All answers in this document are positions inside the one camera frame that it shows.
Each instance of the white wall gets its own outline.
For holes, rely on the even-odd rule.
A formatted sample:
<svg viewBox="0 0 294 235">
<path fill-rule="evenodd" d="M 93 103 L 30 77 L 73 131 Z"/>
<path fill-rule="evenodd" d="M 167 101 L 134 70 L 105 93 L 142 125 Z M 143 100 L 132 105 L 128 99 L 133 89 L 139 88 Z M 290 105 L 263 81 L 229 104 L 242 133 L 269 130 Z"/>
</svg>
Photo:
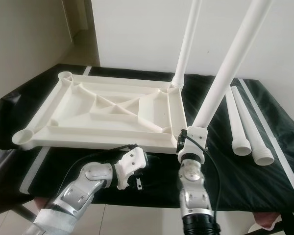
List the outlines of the white wall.
<svg viewBox="0 0 294 235">
<path fill-rule="evenodd" d="M 250 0 L 204 0 L 186 73 L 215 75 Z M 175 71 L 191 0 L 92 0 L 102 67 Z M 294 119 L 294 0 L 275 0 L 237 77 L 266 80 Z"/>
<path fill-rule="evenodd" d="M 56 64 L 71 43 L 61 0 L 0 0 L 0 97 Z"/>
</svg>

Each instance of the floor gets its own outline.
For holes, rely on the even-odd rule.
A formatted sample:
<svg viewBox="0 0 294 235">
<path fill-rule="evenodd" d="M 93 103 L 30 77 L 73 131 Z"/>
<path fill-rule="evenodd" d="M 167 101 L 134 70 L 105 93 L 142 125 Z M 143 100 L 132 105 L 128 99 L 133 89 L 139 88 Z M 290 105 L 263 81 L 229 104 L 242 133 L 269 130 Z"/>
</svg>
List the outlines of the floor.
<svg viewBox="0 0 294 235">
<path fill-rule="evenodd" d="M 73 47 L 62 64 L 100 66 L 95 30 L 81 30 L 73 38 Z"/>
<path fill-rule="evenodd" d="M 33 201 L 24 204 L 37 213 Z M 253 225 L 253 215 L 243 211 L 220 211 L 222 235 L 243 235 Z M 30 222 L 13 211 L 0 214 L 0 235 L 21 235 Z M 179 209 L 123 207 L 92 204 L 77 223 L 73 235 L 182 235 Z"/>
</svg>

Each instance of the black cylindrical base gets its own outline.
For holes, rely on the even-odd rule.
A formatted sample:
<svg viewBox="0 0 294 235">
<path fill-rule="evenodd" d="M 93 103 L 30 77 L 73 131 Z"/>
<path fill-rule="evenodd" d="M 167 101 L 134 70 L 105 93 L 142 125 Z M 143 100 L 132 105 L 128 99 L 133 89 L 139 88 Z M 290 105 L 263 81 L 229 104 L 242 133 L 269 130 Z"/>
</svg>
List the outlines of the black cylindrical base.
<svg viewBox="0 0 294 235">
<path fill-rule="evenodd" d="M 218 231 L 208 214 L 189 214 L 183 217 L 185 235 L 217 235 Z"/>
</svg>

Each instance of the white plastic part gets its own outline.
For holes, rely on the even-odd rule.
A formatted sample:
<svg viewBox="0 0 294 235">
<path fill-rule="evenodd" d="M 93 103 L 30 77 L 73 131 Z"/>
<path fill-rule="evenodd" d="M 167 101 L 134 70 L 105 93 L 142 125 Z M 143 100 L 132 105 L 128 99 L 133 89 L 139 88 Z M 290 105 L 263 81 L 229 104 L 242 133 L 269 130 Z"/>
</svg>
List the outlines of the white plastic part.
<svg viewBox="0 0 294 235">
<path fill-rule="evenodd" d="M 237 87 L 232 88 L 233 96 L 239 111 L 242 123 L 246 130 L 247 137 L 252 147 L 252 156 L 257 165 L 270 165 L 274 162 L 274 157 L 261 138 L 261 135 L 239 93 Z"/>
<path fill-rule="evenodd" d="M 187 129 L 187 136 L 195 140 L 201 147 L 205 148 L 207 141 L 208 131 L 205 128 L 189 126 Z M 181 163 L 181 158 L 184 154 L 194 153 L 200 157 L 200 163 L 205 163 L 205 156 L 200 148 L 198 148 L 190 140 L 185 139 L 184 147 L 178 152 L 177 159 Z"/>
<path fill-rule="evenodd" d="M 198 22 L 199 12 L 201 8 L 202 0 L 193 0 L 190 14 L 187 20 L 186 30 L 182 43 L 182 48 L 178 63 L 176 66 L 175 75 L 172 79 L 173 87 L 183 87 L 184 85 L 184 74 L 187 66 L 188 59 L 190 57 L 193 39 L 196 31 Z"/>
<path fill-rule="evenodd" d="M 28 126 L 12 137 L 35 146 L 111 149 L 138 144 L 147 152 L 176 153 L 186 129 L 179 88 L 170 82 L 61 72 Z"/>
<path fill-rule="evenodd" d="M 136 147 L 124 154 L 122 159 L 115 165 L 117 177 L 118 177 L 118 189 L 125 189 L 129 184 L 128 178 L 134 174 L 134 172 L 140 168 L 145 168 L 146 159 L 144 151 L 140 147 Z"/>
<path fill-rule="evenodd" d="M 251 147 L 248 139 L 246 139 L 240 115 L 230 87 L 228 87 L 228 90 L 225 93 L 225 98 L 233 137 L 233 152 L 239 156 L 246 156 L 251 153 Z"/>
<path fill-rule="evenodd" d="M 226 90 L 249 51 L 270 9 L 271 3 L 272 0 L 253 0 L 251 2 L 232 45 L 193 122 L 193 126 L 208 127 Z"/>
</svg>

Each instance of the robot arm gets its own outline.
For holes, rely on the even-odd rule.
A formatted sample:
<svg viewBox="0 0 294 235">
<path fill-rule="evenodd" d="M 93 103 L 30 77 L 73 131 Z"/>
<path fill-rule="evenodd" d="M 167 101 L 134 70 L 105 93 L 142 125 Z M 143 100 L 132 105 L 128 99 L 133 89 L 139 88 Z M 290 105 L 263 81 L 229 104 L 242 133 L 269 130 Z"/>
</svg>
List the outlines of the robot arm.
<svg viewBox="0 0 294 235">
<path fill-rule="evenodd" d="M 146 166 L 144 151 L 136 147 L 115 165 L 91 162 L 83 166 L 76 180 L 59 193 L 48 209 L 40 210 L 24 235 L 68 235 L 101 188 L 128 186 L 128 178 Z"/>
<path fill-rule="evenodd" d="M 217 235 L 219 225 L 213 218 L 208 193 L 204 187 L 201 165 L 205 158 L 203 151 L 185 136 L 191 137 L 203 148 L 206 145 L 208 131 L 205 128 L 190 126 L 182 130 L 179 137 L 178 160 L 180 181 L 180 208 L 185 235 Z"/>
</svg>

